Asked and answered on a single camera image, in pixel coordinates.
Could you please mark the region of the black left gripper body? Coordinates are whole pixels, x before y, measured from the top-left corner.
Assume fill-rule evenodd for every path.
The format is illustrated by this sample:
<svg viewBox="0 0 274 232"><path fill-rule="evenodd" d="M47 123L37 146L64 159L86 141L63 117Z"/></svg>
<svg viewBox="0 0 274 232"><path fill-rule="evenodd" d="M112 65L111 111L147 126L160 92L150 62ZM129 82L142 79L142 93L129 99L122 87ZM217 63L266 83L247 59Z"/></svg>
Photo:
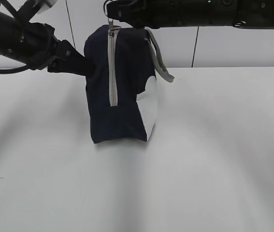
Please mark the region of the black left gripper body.
<svg viewBox="0 0 274 232"><path fill-rule="evenodd" d="M52 26L28 23L18 38L18 61L31 70L72 71L76 50L69 41L57 39Z"/></svg>

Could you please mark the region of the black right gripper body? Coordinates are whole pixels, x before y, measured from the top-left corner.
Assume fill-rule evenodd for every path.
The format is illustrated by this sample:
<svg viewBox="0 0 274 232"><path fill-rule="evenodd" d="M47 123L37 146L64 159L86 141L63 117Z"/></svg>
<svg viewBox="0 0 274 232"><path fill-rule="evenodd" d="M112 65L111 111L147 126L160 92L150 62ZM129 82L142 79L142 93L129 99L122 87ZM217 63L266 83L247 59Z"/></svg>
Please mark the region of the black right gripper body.
<svg viewBox="0 0 274 232"><path fill-rule="evenodd" d="M156 21L155 17L162 6L162 0L114 0L106 4L106 15L136 29L160 29L166 27L164 20Z"/></svg>

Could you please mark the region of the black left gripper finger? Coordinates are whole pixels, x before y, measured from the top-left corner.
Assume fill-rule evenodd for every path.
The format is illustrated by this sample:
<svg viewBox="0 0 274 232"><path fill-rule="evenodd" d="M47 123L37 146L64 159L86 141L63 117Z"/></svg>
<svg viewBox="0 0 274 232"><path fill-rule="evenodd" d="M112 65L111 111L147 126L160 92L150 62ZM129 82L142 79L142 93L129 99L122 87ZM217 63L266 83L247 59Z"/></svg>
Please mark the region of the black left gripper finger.
<svg viewBox="0 0 274 232"><path fill-rule="evenodd" d="M71 73L81 76L92 76L95 65L82 56L73 47L58 48L57 59L54 60L54 73Z"/></svg>

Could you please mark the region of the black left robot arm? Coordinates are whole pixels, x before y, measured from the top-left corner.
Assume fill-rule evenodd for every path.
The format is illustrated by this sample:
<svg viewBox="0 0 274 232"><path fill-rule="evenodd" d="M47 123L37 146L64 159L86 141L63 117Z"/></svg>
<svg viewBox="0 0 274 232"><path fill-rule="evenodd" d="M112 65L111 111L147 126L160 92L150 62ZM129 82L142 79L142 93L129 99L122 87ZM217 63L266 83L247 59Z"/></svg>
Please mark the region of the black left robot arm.
<svg viewBox="0 0 274 232"><path fill-rule="evenodd" d="M95 65L67 40L58 40L48 24L27 23L0 12L0 55L23 63L22 67L0 69L0 74L47 69L50 73L90 76Z"/></svg>

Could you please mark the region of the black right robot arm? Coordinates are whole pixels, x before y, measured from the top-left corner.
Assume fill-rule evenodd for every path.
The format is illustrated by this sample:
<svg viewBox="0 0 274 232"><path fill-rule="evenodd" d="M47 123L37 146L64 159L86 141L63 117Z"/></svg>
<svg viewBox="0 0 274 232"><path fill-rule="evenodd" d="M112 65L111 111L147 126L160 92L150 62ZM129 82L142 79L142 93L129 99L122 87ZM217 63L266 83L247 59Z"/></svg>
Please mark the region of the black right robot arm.
<svg viewBox="0 0 274 232"><path fill-rule="evenodd" d="M107 0L108 18L134 28L274 29L274 0Z"/></svg>

